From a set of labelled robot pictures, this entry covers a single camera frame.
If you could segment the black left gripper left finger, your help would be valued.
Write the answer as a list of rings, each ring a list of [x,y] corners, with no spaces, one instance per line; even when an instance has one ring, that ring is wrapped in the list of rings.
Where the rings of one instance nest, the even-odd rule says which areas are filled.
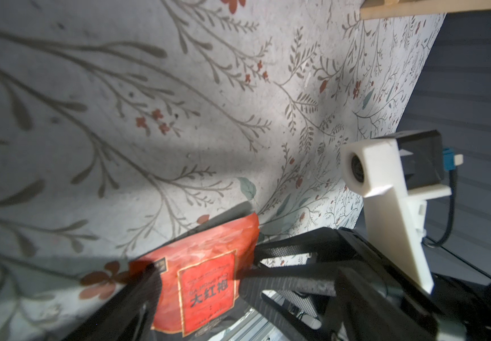
[[[151,326],[162,288],[151,264],[65,340],[154,340]]]

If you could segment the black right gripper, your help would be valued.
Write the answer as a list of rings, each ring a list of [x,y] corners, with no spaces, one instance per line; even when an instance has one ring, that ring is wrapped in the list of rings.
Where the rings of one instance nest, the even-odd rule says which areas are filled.
[[[483,286],[432,274],[434,287],[428,294],[355,231],[339,231],[365,267],[351,269],[433,340],[491,340],[491,283]]]

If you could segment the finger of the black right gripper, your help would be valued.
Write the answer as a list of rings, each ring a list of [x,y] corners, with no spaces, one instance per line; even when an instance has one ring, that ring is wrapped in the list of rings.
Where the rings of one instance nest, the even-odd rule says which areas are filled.
[[[238,273],[239,296],[271,322],[289,340],[337,340],[339,313],[335,311],[336,271],[322,265],[301,265],[244,270]],[[323,296],[328,316],[321,317],[321,327],[309,327],[263,292],[296,291]]]
[[[312,264],[328,267],[355,267],[356,252],[339,230],[328,227],[297,235],[285,240],[260,244],[255,247],[255,265],[276,257],[314,254]]]

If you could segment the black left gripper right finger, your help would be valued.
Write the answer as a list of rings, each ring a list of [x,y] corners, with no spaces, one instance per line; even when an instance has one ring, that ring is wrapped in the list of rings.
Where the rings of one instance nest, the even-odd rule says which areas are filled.
[[[434,339],[352,269],[338,271],[336,297],[350,340]]]

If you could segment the red tea bag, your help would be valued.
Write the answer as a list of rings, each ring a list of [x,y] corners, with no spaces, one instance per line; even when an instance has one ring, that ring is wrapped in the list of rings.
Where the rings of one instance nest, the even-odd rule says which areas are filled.
[[[251,213],[130,262],[130,275],[150,265],[160,272],[162,290],[151,324],[157,339],[198,338],[236,307],[236,275],[252,266],[259,234],[258,216]]]

